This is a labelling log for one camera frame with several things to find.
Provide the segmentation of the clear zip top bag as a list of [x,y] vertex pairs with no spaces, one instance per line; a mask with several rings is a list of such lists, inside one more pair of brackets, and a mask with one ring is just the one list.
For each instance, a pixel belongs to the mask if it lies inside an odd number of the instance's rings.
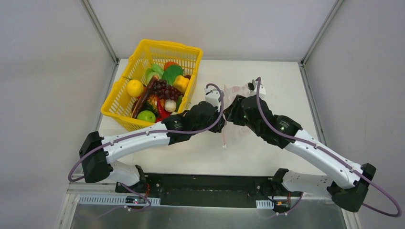
[[[225,108],[228,108],[236,96],[242,95],[247,97],[250,95],[250,91],[248,89],[248,84],[243,84],[240,86],[224,86],[224,105]],[[238,126],[234,125],[231,122],[226,121],[224,128],[222,129],[222,140],[223,140],[223,149],[226,150],[230,148],[235,143],[241,141],[242,138],[248,136],[251,133],[250,129],[246,126]]]

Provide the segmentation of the brown orange sweet potato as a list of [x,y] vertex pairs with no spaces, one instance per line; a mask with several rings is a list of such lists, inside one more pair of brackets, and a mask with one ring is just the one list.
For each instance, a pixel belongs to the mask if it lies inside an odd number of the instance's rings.
[[139,96],[139,99],[133,104],[132,107],[132,118],[136,118],[138,114],[140,113],[140,110],[142,106],[144,105],[148,95],[152,92],[152,88],[154,84],[159,80],[157,75],[153,75],[151,79],[149,80],[149,83],[147,84],[146,88],[142,92],[142,94]]

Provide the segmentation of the green apple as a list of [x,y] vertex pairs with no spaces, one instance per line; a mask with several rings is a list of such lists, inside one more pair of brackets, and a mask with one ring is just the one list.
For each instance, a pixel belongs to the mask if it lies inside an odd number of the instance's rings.
[[140,121],[145,121],[149,123],[155,123],[156,122],[156,116],[152,111],[149,110],[143,110],[139,112],[137,115],[137,119]]

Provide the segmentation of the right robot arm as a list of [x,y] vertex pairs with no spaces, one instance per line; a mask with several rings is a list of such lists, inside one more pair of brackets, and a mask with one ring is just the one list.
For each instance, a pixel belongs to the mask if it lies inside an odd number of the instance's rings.
[[368,193],[369,183],[376,168],[354,163],[314,139],[300,124],[284,115],[272,114],[265,101],[256,102],[255,96],[238,95],[224,111],[225,118],[234,125],[247,126],[265,142],[278,146],[310,162],[324,174],[300,174],[280,168],[271,180],[276,195],[286,192],[307,192],[331,198],[339,207],[358,212]]

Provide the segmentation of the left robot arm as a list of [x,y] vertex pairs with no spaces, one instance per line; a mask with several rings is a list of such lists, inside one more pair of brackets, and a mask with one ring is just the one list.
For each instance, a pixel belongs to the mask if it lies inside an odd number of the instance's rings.
[[185,142],[205,131],[218,133],[222,111],[221,105],[200,102],[191,110],[170,115],[151,126],[126,134],[101,137],[98,131],[91,132],[79,150],[84,173],[82,179],[86,183],[110,179],[127,185],[134,193],[140,193],[146,186],[143,173],[139,168],[119,162],[119,159],[148,148]]

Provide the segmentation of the green leafy bok choy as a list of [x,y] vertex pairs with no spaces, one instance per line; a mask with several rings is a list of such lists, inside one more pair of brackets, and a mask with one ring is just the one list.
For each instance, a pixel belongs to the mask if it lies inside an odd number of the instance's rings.
[[184,70],[179,65],[170,65],[162,75],[162,80],[166,81],[166,84],[173,85],[178,75],[183,75]]

